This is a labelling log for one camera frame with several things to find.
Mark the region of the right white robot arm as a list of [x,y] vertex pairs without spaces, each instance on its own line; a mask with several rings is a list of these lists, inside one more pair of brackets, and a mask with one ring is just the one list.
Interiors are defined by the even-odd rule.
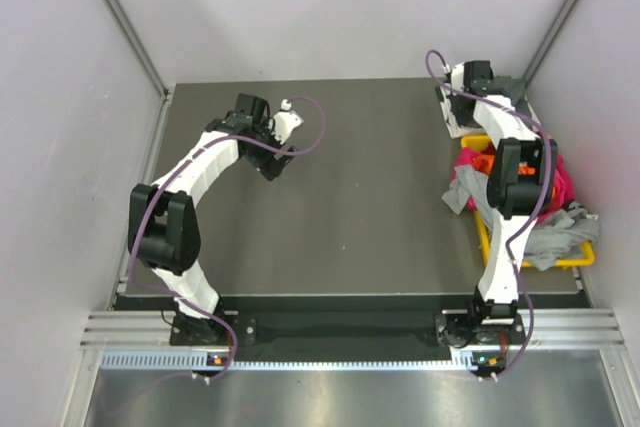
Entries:
[[552,199],[557,144],[534,119],[517,110],[506,77],[496,77],[487,60],[468,61],[448,74],[445,96],[461,127],[479,127],[495,148],[486,197],[492,209],[488,262],[467,314],[472,343],[507,338],[518,320],[519,274],[527,240]]

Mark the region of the dark grey t shirt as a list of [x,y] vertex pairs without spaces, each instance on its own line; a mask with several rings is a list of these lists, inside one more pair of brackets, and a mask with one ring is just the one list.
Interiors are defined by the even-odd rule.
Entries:
[[526,85],[523,79],[511,76],[499,76],[494,78],[494,86],[498,93],[507,97],[511,105],[520,114],[529,115],[529,103],[526,97]]

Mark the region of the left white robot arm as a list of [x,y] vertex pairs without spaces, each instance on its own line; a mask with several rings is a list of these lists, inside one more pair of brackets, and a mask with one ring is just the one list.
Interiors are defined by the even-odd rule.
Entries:
[[212,345],[226,334],[220,296],[198,257],[202,245],[196,207],[221,174],[246,159],[266,180],[280,176],[295,148],[285,144],[303,123],[288,100],[272,112],[260,97],[241,94],[233,110],[210,122],[195,146],[152,184],[130,194],[128,249],[158,276],[175,302],[173,327],[182,345]]

